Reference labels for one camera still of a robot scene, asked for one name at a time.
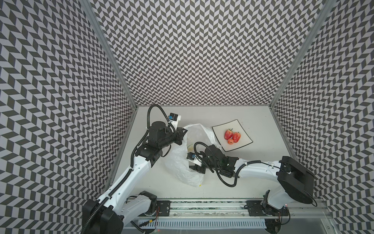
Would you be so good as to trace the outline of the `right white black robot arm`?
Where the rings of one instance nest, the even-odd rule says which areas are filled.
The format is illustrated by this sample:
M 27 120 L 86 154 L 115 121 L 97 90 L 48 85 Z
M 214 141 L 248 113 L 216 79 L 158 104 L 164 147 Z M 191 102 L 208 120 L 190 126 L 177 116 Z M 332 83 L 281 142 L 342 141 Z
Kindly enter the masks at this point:
M 262 200 L 246 203 L 245 209 L 250 216 L 283 216 L 289 213 L 287 206 L 294 201 L 317 206 L 313 197 L 314 174 L 291 157 L 283 156 L 273 162 L 248 161 L 226 156 L 215 145 L 197 142 L 193 151 L 187 154 L 187 160 L 191 162 L 190 169 L 201 174 L 210 170 L 230 188 L 246 177 L 277 182 L 279 186 L 267 190 Z

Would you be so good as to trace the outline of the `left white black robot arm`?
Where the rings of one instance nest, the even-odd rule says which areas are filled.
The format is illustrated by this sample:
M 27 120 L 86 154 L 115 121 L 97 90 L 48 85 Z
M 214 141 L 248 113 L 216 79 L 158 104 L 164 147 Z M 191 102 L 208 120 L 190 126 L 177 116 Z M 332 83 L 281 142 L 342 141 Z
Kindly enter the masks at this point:
M 146 131 L 131 152 L 128 168 L 98 199 L 84 204 L 81 233 L 120 234 L 139 215 L 155 213 L 156 195 L 144 191 L 132 201 L 128 198 L 140 179 L 163 156 L 163 149 L 183 143 L 187 130 L 178 127 L 180 120 L 178 114 L 166 115 L 158 104 L 149 107 Z

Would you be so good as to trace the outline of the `red fake strawberry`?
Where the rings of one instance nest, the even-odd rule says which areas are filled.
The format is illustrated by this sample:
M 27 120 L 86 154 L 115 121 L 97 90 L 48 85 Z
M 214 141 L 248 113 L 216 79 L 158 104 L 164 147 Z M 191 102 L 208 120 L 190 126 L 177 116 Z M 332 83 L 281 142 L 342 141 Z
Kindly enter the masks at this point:
M 232 136 L 233 136 L 232 129 L 227 129 L 226 132 L 225 132 L 225 135 L 224 135 L 225 140 L 228 140 L 228 139 L 232 138 Z

